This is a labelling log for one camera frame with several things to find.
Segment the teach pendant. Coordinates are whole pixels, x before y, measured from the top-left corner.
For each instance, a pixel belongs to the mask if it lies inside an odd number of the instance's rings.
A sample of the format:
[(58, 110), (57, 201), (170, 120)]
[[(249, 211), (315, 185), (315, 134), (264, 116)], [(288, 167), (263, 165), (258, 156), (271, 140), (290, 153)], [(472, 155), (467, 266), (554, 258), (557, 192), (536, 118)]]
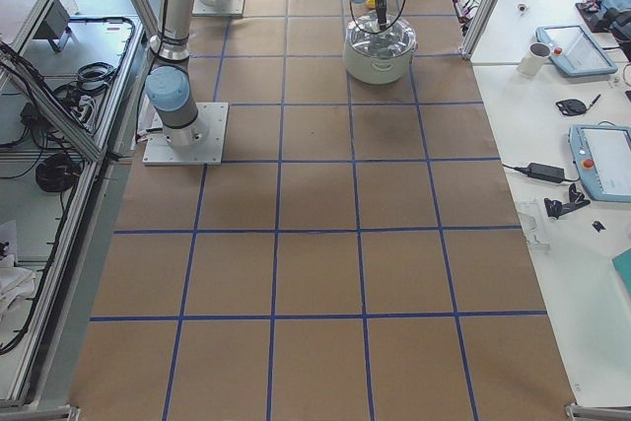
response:
[(579, 179), (590, 198), (630, 202), (630, 128), (575, 124), (569, 147)]
[(550, 60), (569, 77), (606, 75), (618, 70), (583, 25), (538, 27), (535, 36), (551, 48)]

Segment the white cloth heap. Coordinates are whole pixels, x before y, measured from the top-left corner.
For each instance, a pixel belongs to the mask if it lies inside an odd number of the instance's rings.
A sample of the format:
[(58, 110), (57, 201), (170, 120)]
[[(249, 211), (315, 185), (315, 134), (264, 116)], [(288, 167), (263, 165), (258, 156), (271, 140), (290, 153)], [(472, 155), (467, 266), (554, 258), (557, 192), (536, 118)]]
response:
[(17, 223), (1, 225), (1, 320), (35, 294), (35, 271), (18, 265)]

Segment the black power adapter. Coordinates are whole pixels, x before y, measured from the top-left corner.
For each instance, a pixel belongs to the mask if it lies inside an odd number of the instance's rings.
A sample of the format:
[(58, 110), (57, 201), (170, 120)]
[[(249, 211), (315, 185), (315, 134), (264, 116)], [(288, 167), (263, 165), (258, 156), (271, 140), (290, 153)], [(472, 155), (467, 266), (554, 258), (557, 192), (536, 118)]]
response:
[(561, 183), (566, 179), (565, 171), (562, 168), (540, 163), (530, 163), (526, 167), (526, 175), (530, 178), (553, 183)]

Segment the pale green pot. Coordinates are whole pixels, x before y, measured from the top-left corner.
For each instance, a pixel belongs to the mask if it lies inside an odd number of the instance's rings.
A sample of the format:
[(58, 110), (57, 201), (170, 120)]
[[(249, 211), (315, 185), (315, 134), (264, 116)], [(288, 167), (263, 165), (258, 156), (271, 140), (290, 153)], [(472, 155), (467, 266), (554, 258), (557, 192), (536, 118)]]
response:
[(386, 19), (384, 31), (374, 11), (351, 20), (345, 28), (345, 68), (353, 78), (369, 85), (399, 80), (408, 72), (417, 49), (416, 32), (405, 19), (391, 14)]

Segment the upper teach pendant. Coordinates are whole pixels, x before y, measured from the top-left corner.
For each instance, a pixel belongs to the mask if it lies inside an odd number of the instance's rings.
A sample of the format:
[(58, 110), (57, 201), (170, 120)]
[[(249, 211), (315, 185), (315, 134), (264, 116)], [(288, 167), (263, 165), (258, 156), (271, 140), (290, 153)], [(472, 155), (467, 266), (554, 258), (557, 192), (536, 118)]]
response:
[(583, 25), (538, 27), (535, 36), (551, 48), (550, 60), (569, 77), (606, 75), (618, 70)]

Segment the lower teach pendant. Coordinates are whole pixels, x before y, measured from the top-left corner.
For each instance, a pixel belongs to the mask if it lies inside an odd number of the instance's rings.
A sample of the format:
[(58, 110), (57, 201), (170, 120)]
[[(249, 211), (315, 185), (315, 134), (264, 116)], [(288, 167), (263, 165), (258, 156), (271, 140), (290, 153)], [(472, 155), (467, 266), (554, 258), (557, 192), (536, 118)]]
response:
[(590, 198), (630, 202), (630, 128), (575, 124), (569, 147), (579, 179)]

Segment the glass pot lid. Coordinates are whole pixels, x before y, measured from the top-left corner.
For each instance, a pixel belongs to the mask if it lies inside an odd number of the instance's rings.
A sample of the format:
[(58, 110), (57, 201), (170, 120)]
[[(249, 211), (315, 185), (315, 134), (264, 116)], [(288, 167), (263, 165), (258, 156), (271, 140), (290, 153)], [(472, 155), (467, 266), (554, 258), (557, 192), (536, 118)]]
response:
[(381, 31), (377, 14), (371, 11), (347, 24), (345, 41), (354, 51), (378, 59), (391, 59), (416, 50), (416, 32), (405, 19), (387, 14), (387, 23), (387, 29)]

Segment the white mug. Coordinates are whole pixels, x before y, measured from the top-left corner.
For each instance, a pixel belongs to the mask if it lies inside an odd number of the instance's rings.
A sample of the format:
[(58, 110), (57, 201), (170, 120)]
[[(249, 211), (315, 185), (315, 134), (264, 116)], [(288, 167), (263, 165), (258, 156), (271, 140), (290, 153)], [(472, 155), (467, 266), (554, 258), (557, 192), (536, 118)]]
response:
[(550, 46), (543, 42), (532, 43), (517, 67), (517, 71), (526, 77), (534, 77), (548, 60)]

